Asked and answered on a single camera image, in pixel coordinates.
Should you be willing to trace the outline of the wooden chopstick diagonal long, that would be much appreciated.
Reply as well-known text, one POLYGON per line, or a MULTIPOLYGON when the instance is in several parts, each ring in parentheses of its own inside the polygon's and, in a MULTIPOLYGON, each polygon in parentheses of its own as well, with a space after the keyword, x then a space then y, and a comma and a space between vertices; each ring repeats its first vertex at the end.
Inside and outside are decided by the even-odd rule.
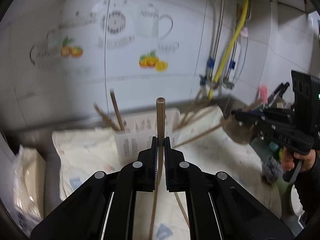
POLYGON ((185 220, 187 226, 189 226, 189 219, 188 219, 187 213, 186 213, 186 211, 185 211, 185 209, 184 209, 184 207, 183 207, 183 204, 182 204, 182 202, 181 202, 181 199, 180 199, 180 197, 179 197, 179 195, 178 195, 177 192, 175 192, 174 195, 175 195, 176 201, 177 201, 177 203, 178 203, 178 205, 179 205, 179 208, 180 208, 180 210, 181 210, 181 213, 182 213, 182 215, 183 215, 183 217, 184 217, 184 220, 185 220))

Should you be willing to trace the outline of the beige house-shaped utensil holder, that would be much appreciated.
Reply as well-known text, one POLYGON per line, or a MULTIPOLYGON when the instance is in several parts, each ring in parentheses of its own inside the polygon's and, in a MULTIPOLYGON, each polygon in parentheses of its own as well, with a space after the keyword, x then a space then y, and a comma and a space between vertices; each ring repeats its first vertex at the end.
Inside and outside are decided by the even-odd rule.
MULTIPOLYGON (((124 131, 115 131, 118 157, 122 164, 135 161, 142 150, 151 147, 152 138, 157 135, 157 115, 155 111, 126 114, 122 117, 124 131)), ((178 108, 165 110, 165 136, 173 145, 178 141, 179 131, 175 128, 180 123, 178 108)))

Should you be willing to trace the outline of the knitted dark blue cloth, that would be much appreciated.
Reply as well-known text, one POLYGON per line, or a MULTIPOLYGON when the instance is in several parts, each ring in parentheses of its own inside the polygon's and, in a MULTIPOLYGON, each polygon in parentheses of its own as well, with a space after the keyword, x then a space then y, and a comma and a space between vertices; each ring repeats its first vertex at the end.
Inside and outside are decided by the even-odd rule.
POLYGON ((269 185, 273 185, 284 173, 281 164, 274 157, 270 157, 267 161, 262 162, 261 167, 262 180, 269 185))

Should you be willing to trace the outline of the metal bowl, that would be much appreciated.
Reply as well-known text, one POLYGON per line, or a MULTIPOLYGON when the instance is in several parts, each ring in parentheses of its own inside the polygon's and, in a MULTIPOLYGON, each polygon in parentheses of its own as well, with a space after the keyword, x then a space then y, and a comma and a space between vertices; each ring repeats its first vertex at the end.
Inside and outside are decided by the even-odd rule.
POLYGON ((257 135, 257 128, 252 124, 236 121, 234 116, 229 116, 223 127, 227 135, 237 144, 247 145, 257 135))

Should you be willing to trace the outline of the chopstick in holder right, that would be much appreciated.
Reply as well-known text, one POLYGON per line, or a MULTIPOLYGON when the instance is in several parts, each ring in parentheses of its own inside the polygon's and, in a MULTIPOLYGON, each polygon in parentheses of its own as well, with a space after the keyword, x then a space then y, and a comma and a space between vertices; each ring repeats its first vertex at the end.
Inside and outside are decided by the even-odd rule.
POLYGON ((203 89, 200 88, 200 90, 198 91, 198 93, 196 95, 196 98, 190 104, 188 110, 185 113, 185 116, 181 120, 181 122, 179 124, 179 128, 182 128, 184 125, 186 125, 188 123, 188 121, 191 120, 191 117, 193 116, 195 109, 197 108, 199 103, 202 102, 202 96, 203 96, 203 89))

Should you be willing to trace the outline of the chopstick in holder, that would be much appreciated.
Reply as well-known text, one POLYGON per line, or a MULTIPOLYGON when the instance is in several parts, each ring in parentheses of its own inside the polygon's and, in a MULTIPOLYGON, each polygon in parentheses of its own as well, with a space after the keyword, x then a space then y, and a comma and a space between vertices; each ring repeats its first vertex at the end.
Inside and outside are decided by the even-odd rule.
POLYGON ((184 125, 186 125, 188 123, 188 121, 191 120, 191 117, 193 116, 195 109, 197 108, 199 103, 202 102, 202 96, 203 96, 203 89, 200 88, 200 90, 198 91, 198 93, 196 95, 196 98, 190 104, 188 110, 185 113, 185 116, 181 120, 181 122, 179 124, 179 128, 182 128, 184 125))
POLYGON ((109 116, 107 116, 100 108, 99 106, 94 103, 93 107, 95 109, 95 111, 101 116, 103 122, 105 124, 107 124, 107 126, 111 127, 114 131, 120 131, 120 128, 118 126, 116 126, 113 121, 109 118, 109 116))

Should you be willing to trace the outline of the chopstick in holder left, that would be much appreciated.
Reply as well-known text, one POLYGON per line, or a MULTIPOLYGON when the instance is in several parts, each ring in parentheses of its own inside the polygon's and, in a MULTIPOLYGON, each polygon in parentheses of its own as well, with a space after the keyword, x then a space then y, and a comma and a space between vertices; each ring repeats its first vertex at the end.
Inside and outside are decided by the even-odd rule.
POLYGON ((103 122, 105 124, 107 124, 107 126, 111 127, 114 131, 120 131, 120 128, 118 126, 116 126, 113 121, 109 118, 109 116, 107 116, 100 108, 99 106, 94 103, 93 107, 95 109, 95 111, 101 116, 103 122))

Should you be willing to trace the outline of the bagged stack of paper napkins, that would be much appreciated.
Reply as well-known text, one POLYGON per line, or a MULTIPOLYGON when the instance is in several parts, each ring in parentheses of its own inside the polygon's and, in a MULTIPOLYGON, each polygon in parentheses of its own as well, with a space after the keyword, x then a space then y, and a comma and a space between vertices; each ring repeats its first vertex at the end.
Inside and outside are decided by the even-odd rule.
POLYGON ((20 146, 14 162, 14 208, 24 221, 38 224, 44 219, 46 162, 37 149, 20 146))

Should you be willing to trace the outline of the blue handled water valve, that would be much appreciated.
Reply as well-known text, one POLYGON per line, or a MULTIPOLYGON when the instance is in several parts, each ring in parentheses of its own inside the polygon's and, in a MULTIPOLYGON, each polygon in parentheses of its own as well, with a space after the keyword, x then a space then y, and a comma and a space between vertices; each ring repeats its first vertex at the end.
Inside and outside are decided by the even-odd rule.
POLYGON ((205 75, 200 75, 200 86, 208 85, 210 88, 213 87, 212 75, 215 66, 215 59, 210 57, 207 61, 205 75))

